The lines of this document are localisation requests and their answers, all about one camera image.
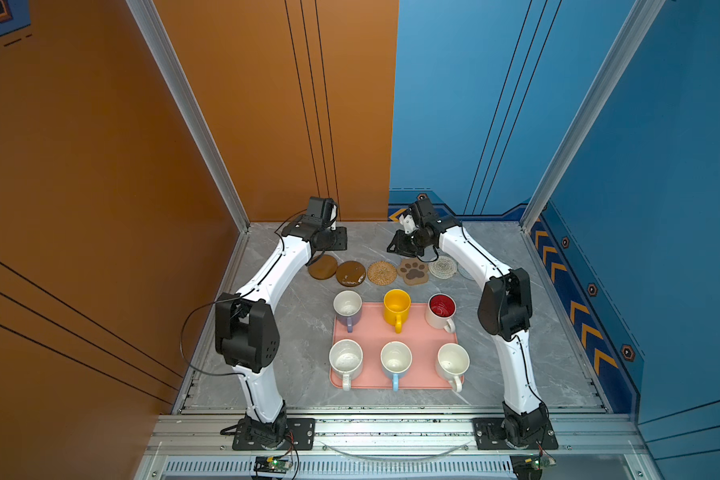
yellow mug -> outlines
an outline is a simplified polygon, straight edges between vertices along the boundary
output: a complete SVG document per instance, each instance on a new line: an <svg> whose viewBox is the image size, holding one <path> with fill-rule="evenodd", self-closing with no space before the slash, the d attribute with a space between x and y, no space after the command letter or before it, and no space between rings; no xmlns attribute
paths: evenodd
<svg viewBox="0 0 720 480"><path fill-rule="evenodd" d="M411 310L411 296L402 290L394 289L384 295L384 320L394 325L394 332L403 331L403 323Z"/></svg>

light blue mug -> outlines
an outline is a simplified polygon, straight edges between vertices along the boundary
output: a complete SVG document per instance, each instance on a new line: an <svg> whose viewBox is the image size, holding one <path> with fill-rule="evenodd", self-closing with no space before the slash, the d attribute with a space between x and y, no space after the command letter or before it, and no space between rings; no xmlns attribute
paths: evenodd
<svg viewBox="0 0 720 480"><path fill-rule="evenodd" d="M390 342L382 348L382 368L387 378L392 380L392 390L400 388L400 379L408 373L413 363L411 349L403 342Z"/></svg>
<svg viewBox="0 0 720 480"><path fill-rule="evenodd" d="M351 290L344 290L333 299L333 309L336 311L336 320L347 327L347 332L352 333L352 328L360 321L362 298Z"/></svg>

orange wall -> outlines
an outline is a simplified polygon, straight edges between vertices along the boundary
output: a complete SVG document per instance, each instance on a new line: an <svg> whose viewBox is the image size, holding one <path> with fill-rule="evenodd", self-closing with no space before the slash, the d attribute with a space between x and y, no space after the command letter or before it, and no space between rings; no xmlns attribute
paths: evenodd
<svg viewBox="0 0 720 480"><path fill-rule="evenodd" d="M397 2L155 4L251 220L386 218Z"/></svg>
<svg viewBox="0 0 720 480"><path fill-rule="evenodd" d="M0 38L0 478L129 478L237 232L125 2L30 7Z"/></svg>

gray marble surface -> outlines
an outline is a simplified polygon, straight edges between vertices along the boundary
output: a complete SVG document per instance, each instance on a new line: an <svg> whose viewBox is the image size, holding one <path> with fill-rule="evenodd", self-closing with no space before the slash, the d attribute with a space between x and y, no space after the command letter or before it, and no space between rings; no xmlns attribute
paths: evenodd
<svg viewBox="0 0 720 480"><path fill-rule="evenodd" d="M399 264L401 257L387 254L386 247L399 224L393 222L349 222L348 249L331 252L338 262L357 260L366 268L375 261ZM277 224L251 225L251 237L232 291L253 276L272 253L278 237ZM536 263L524 244L516 223L467 222L465 228L499 260L512 267L523 267L530 274L534 315L531 318L530 351L539 394L549 407L599 407L601 400L583 372L547 291L541 286ZM353 389L344 392L328 378L328 351L332 346L333 297L346 290L331 278L317 281L307 268L301 268L283 293L275 312L280 331L280 350L273 365L278 389L289 407L323 406L479 406L500 407L504 384L496 347L477 319L480 289L473 280L455 274L440 280L430 276L428 283L407 286L398 277L393 284L379 286L366 280L356 287L365 302L381 302L392 288L407 291L413 302L427 302L435 293L452 296L458 305L454 317L459 343L470 355L470 369L460 394L451 390ZM204 370L225 372L223 358L210 349ZM241 408L245 399L240 382L234 377L200 376L190 390L186 408Z"/></svg>

paw print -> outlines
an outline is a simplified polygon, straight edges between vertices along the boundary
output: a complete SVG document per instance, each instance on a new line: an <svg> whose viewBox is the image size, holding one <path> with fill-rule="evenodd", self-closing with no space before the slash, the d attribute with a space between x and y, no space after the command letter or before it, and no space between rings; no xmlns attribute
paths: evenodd
<svg viewBox="0 0 720 480"><path fill-rule="evenodd" d="M398 273L407 285L419 285L429 281L429 265L419 260L404 260Z"/></svg>

